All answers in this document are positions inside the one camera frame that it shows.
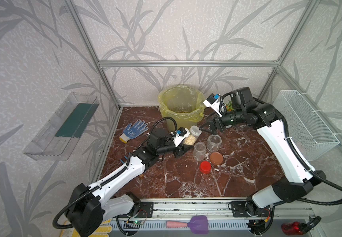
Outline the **brown-lidded oatmeal jar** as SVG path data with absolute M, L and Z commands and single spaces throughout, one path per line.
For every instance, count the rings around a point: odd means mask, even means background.
M 219 135 L 210 135 L 207 139 L 207 149 L 213 153 L 217 152 L 222 144 L 222 139 Z

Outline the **small oatmeal jar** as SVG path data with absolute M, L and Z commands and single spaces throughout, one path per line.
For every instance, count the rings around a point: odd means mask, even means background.
M 193 146 L 197 139 L 198 137 L 196 138 L 195 136 L 190 134 L 187 138 L 184 139 L 183 144 Z

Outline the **red-lidded oatmeal jar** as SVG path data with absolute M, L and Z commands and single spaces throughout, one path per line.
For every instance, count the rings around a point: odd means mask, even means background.
M 193 158 L 197 162 L 201 162 L 204 160 L 206 154 L 206 146 L 203 142 L 198 142 L 194 144 L 194 149 L 193 149 Z

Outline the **brown jar lid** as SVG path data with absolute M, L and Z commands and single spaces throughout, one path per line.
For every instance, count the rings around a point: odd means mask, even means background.
M 213 165 L 216 165 L 216 166 L 222 165 L 224 163 L 223 155 L 219 152 L 211 153 L 209 160 Z

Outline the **red jar lid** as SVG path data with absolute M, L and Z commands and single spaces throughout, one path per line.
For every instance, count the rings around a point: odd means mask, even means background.
M 208 161 L 202 161 L 199 166 L 201 173 L 209 174 L 211 172 L 211 163 Z

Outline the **clear plastic jar lid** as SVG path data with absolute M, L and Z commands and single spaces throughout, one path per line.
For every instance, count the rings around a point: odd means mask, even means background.
M 189 131 L 190 134 L 195 136 L 196 138 L 202 134 L 202 131 L 196 125 L 191 126 Z

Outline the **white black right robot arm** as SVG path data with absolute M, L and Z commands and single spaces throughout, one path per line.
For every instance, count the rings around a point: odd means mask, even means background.
M 342 187 L 328 181 L 322 170 L 317 171 L 305 159 L 289 134 L 284 115 L 273 105 L 253 97 L 250 88 L 243 87 L 224 95 L 211 94 L 203 104 L 216 112 L 213 119 L 199 127 L 201 131 L 217 135 L 230 125 L 245 123 L 256 130 L 267 142 L 284 173 L 283 178 L 247 198 L 245 209 L 257 216 L 260 209 L 270 205 L 291 203 L 296 200 L 316 205 L 341 205 L 335 201 L 306 199 L 314 186 L 325 183 L 342 192 Z

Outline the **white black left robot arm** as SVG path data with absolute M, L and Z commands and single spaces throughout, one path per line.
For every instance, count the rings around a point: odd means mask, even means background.
M 74 188 L 68 204 L 53 219 L 55 229 L 74 228 L 81 237 L 88 237 L 106 220 L 130 213 L 139 207 L 133 194 L 114 195 L 134 178 L 145 173 L 168 153 L 182 157 L 193 148 L 184 140 L 190 131 L 178 127 L 175 119 L 164 117 L 155 122 L 147 138 L 127 157 L 119 168 L 88 186 Z

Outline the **potted artificial flower plant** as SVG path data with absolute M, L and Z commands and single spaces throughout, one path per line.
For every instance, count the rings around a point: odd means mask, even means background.
M 229 101 L 225 106 L 226 106 L 226 111 L 227 112 L 230 112 L 230 111 L 234 110 L 232 101 Z

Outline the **yellow plastic bin liner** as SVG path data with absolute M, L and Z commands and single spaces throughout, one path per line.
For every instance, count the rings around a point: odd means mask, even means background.
M 205 95 L 198 89 L 184 85 L 170 87 L 158 95 L 159 108 L 163 117 L 204 116 L 205 99 Z

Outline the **blue dotted white work glove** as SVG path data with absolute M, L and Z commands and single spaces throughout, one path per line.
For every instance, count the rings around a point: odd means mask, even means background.
M 147 123 L 144 120 L 139 119 L 134 124 L 127 124 L 119 139 L 123 143 L 127 143 L 129 140 L 137 138 L 146 131 L 148 131 Z

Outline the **yellow dotted glove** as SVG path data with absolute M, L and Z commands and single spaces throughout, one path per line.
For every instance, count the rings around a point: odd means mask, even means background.
M 91 237 L 108 237 L 109 233 L 113 231 L 112 219 L 104 221 L 91 235 Z M 81 237 L 74 229 L 65 229 L 61 231 L 60 237 Z

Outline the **red black handheld tool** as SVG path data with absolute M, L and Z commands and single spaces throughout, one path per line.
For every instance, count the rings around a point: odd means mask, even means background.
M 281 230 L 287 236 L 304 235 L 312 230 L 321 221 L 321 217 L 309 217 L 308 223 L 293 222 L 281 225 Z

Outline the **purple pink-handled scoop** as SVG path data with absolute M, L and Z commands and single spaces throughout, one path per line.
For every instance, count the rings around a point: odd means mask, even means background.
M 167 221 L 166 228 L 189 228 L 192 233 L 206 235 L 209 232 L 208 218 L 204 215 L 194 216 L 186 222 Z

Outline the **clear plastic wall shelf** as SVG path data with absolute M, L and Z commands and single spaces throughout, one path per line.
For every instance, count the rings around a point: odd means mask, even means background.
M 23 154 L 35 161 L 68 160 L 99 105 L 97 96 L 70 93 Z

